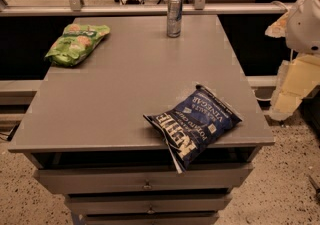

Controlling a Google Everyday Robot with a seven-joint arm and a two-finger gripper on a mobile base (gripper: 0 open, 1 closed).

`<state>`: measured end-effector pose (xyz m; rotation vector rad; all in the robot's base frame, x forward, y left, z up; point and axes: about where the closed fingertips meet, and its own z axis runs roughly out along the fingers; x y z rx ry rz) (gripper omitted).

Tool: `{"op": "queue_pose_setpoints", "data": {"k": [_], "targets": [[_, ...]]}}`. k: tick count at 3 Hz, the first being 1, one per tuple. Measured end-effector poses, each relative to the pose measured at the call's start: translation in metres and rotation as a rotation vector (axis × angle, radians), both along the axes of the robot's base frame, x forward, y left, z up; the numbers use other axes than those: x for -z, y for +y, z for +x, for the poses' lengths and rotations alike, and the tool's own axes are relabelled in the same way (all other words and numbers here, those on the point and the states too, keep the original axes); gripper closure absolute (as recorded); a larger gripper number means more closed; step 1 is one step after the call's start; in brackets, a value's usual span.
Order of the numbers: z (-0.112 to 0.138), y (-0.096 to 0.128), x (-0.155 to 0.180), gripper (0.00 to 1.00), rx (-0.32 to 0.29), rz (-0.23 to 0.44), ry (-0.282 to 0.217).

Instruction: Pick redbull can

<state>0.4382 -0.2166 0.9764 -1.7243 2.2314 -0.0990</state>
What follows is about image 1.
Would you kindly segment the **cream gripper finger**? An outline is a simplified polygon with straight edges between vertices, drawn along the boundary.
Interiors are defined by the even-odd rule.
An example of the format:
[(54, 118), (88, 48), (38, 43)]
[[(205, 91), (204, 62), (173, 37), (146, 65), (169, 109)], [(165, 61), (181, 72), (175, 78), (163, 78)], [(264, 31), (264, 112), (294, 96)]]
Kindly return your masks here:
[(289, 13), (284, 13), (274, 23), (267, 27), (265, 34), (273, 38), (281, 38), (286, 36), (286, 25)]
[(299, 53), (292, 61), (283, 61), (278, 69), (269, 116), (276, 121), (286, 120), (319, 84), (319, 55)]

